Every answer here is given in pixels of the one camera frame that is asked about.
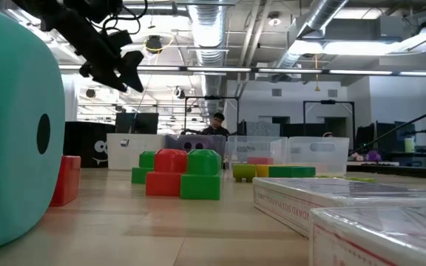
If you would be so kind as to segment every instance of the yellow block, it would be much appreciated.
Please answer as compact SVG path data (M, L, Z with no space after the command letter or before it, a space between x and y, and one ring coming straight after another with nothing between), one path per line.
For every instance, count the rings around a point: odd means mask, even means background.
M256 165L256 176L269 177L269 166L270 165Z

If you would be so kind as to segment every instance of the table surface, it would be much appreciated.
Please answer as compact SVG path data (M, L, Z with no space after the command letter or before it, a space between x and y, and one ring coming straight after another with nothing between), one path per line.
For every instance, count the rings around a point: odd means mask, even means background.
M348 176L426 189L426 179ZM82 170L78 198L0 247L0 265L305 266L308 240L254 208L250 183L225 178L221 201L196 201L146 197L128 171Z

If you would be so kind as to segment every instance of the man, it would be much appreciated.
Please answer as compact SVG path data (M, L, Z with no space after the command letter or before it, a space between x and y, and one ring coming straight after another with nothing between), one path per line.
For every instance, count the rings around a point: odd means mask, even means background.
M223 121L225 120L225 116L222 113L216 113L213 115L213 121L212 124L204 129L201 134L215 134L215 135L222 135L225 137L229 136L228 129L225 129L221 126Z

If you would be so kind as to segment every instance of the purple object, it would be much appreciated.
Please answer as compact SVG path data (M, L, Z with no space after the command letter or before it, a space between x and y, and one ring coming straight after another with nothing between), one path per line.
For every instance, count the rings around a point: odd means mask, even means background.
M379 154L377 151L369 151L367 155L367 161L380 162L382 161L381 154Z

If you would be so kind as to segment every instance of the silver duct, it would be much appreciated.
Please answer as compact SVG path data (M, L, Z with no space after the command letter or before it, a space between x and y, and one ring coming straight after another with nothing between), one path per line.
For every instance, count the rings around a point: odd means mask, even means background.
M221 48L224 45L224 32L226 27L226 7L214 5L189 5L190 18L192 18L192 35L195 46L203 48ZM218 67L224 65L225 54L221 51L197 52L198 65L202 67ZM222 95L226 78L221 75L202 75L201 86L203 95ZM215 113L215 103L205 101L209 114Z
M306 13L305 19L298 18L292 25L291 43L292 45L298 37L302 37L313 31L324 30L337 13L348 3L349 0L314 0L311 3L310 11ZM277 68L292 68L301 55L286 51L275 63ZM272 75L271 82L287 81L290 78L284 75Z

